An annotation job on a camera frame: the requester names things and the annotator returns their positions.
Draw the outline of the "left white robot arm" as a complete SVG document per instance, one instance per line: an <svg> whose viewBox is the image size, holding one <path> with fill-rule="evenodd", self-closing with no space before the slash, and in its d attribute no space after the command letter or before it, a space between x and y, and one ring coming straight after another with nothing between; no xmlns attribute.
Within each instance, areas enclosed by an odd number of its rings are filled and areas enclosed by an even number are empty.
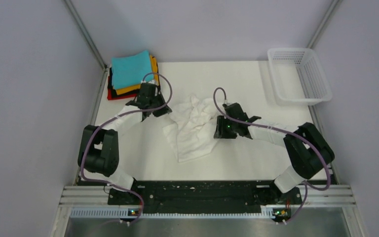
<svg viewBox="0 0 379 237"><path fill-rule="evenodd" d="M135 179L119 168L119 138L150 115L160 117L170 112L160 87L142 83L135 99L113 118L84 128L78 154L81 179L109 184L120 190L119 196L126 204L135 203L139 196L132 187Z"/></svg>

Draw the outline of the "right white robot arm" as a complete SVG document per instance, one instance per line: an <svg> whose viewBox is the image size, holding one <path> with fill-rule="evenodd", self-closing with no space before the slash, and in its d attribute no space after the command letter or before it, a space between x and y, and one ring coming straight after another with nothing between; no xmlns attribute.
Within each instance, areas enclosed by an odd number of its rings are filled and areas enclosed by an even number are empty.
<svg viewBox="0 0 379 237"><path fill-rule="evenodd" d="M327 176L323 189L329 188L331 178L328 164L335 155L314 124L306 122L298 127L268 121L257 124L260 117L248 117L238 103L224 104L223 108L217 119L216 139L244 137L286 149L291 164L270 185L269 196L273 202L283 203L289 198L291 189L298 184L307 185L308 180L321 170Z"/></svg>

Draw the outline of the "white t shirt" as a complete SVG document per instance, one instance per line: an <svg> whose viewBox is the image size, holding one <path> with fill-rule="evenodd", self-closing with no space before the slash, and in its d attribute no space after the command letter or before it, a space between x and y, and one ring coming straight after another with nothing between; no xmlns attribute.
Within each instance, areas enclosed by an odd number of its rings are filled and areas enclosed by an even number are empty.
<svg viewBox="0 0 379 237"><path fill-rule="evenodd" d="M178 162L212 152L218 142L214 138L218 115L213 98L190 95L185 102L172 107L169 114L172 123L163 127L163 133Z"/></svg>

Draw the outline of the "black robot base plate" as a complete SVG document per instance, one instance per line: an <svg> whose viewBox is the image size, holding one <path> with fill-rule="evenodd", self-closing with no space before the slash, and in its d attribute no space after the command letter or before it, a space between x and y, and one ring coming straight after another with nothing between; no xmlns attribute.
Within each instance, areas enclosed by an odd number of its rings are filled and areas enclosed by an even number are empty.
<svg viewBox="0 0 379 237"><path fill-rule="evenodd" d="M144 214L260 213L262 206L301 204L299 188L281 193L272 181L136 181L139 196L109 192L109 205L144 204Z"/></svg>

